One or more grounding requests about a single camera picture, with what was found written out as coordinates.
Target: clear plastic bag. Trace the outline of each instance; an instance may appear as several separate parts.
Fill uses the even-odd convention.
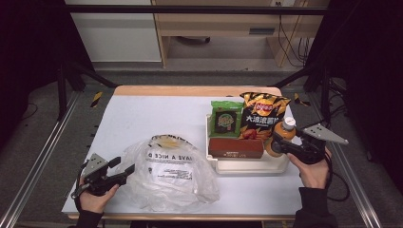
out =
[[[220,199],[216,173],[191,143],[172,136],[154,136],[129,146],[116,173],[135,163],[125,192],[139,208],[158,212],[192,211]]]

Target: orange bottle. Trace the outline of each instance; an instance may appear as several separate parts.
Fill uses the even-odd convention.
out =
[[[291,141],[296,136],[296,120],[292,117],[286,117],[283,121],[276,123],[274,130],[272,132],[272,137],[270,137],[264,143],[264,149],[269,153],[269,155],[278,158],[282,155],[279,151],[279,144],[273,141],[273,134],[279,134],[284,140]]]

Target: yellow and black tape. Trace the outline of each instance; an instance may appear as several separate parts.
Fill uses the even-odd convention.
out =
[[[305,105],[305,106],[311,106],[310,102],[303,102],[297,93],[294,94],[294,101],[296,104],[300,104],[300,105]]]
[[[96,107],[98,102],[100,101],[102,96],[102,92],[97,92],[92,100],[91,107]]]

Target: white cabinet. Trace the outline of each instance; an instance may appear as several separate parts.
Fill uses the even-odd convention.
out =
[[[67,5],[151,5],[149,0],[66,0]],[[92,62],[160,62],[152,13],[71,13]]]

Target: white bottle cap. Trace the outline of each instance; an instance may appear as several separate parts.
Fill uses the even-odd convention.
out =
[[[287,130],[292,130],[296,126],[296,120],[292,117],[286,117],[284,118],[284,121],[282,122],[282,127]]]

